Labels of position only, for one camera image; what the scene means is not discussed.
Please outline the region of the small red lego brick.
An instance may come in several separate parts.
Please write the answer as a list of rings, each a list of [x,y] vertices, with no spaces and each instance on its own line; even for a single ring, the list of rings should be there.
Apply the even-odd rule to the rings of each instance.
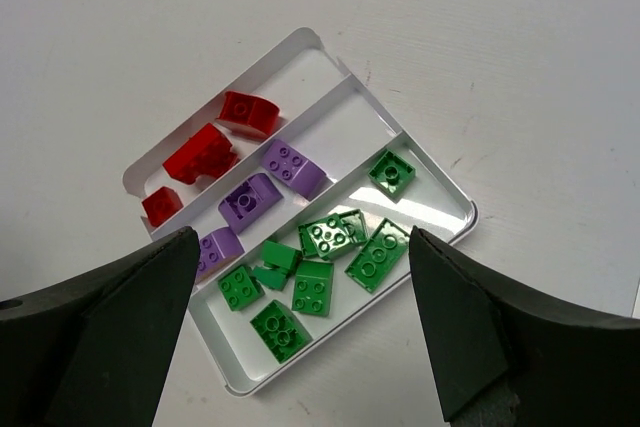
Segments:
[[[177,192],[163,186],[142,201],[142,207],[152,227],[159,227],[183,208]]]

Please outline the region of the purple paw print lego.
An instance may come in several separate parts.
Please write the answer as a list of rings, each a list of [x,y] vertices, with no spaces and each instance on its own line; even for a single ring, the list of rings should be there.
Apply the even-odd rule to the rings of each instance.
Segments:
[[[261,166],[306,200],[312,200],[327,179],[316,163],[280,139],[271,143],[262,157]]]

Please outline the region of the green curved lego brick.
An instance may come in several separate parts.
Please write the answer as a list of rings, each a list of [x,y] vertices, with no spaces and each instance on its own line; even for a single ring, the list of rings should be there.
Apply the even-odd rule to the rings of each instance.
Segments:
[[[305,315],[328,317],[333,276],[332,263],[303,260],[294,278],[291,309]]]

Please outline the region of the small purple lego brick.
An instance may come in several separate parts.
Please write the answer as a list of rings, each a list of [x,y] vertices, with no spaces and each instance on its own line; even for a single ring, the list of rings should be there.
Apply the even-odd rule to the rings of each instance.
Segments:
[[[267,174],[249,176],[219,203],[218,211],[229,228],[239,235],[283,199]]]

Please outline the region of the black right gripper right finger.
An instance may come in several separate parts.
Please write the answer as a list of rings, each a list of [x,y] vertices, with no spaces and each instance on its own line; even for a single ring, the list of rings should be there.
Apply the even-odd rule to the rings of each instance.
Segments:
[[[414,295],[453,426],[635,426],[639,322],[531,288],[414,228]]]

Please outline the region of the purple square lego brick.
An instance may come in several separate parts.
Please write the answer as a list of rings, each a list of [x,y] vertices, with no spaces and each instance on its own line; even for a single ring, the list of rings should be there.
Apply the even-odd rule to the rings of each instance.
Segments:
[[[199,246],[200,258],[195,283],[217,273],[245,252],[240,239],[230,227],[213,230],[200,239]]]

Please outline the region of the green small lego brick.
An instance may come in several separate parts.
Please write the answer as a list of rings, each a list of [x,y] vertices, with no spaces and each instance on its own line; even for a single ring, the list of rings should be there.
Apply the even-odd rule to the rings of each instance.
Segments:
[[[253,269],[240,265],[218,280],[218,288],[232,312],[238,312],[264,296]]]

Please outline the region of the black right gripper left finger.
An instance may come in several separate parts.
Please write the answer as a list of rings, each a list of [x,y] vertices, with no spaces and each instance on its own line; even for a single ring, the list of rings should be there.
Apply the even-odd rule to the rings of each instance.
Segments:
[[[191,227],[1,303],[4,426],[150,426],[200,257]]]

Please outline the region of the red long lego brick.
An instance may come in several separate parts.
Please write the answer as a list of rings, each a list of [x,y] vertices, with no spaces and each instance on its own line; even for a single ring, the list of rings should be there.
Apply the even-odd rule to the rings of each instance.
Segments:
[[[199,177],[220,178],[238,161],[232,143],[211,123],[205,124],[164,162],[166,173],[186,185]]]

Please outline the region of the green long lego plate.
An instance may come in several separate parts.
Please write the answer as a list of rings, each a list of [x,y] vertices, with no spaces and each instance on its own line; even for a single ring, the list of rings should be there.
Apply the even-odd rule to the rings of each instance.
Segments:
[[[345,274],[373,293],[407,252],[408,243],[409,234],[384,218],[346,267]]]

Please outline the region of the green long lego brick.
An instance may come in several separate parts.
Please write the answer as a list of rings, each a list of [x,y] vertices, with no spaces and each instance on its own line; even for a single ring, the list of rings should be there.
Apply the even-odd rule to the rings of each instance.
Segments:
[[[360,209],[353,209],[339,213],[339,218],[341,219],[352,244],[363,245],[367,242],[367,226],[364,214]]]

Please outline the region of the green square lego brick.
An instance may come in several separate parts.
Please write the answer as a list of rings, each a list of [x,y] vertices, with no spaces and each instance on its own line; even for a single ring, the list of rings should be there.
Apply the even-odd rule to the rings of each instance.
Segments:
[[[338,214],[331,214],[298,227],[302,255],[329,261],[348,252],[352,243],[346,225]]]

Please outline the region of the red rounded lego brick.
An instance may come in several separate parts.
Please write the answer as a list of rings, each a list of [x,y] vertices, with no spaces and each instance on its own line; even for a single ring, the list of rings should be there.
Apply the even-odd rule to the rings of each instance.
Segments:
[[[279,115],[280,108],[267,99],[227,91],[216,122],[234,135],[262,141],[275,131]]]

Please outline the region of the green sloped lego brick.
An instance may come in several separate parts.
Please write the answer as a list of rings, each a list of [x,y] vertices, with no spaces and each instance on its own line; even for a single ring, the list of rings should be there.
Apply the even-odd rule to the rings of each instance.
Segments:
[[[262,265],[253,269],[256,280],[264,287],[282,291],[302,259],[300,250],[275,241],[266,241],[261,250]]]

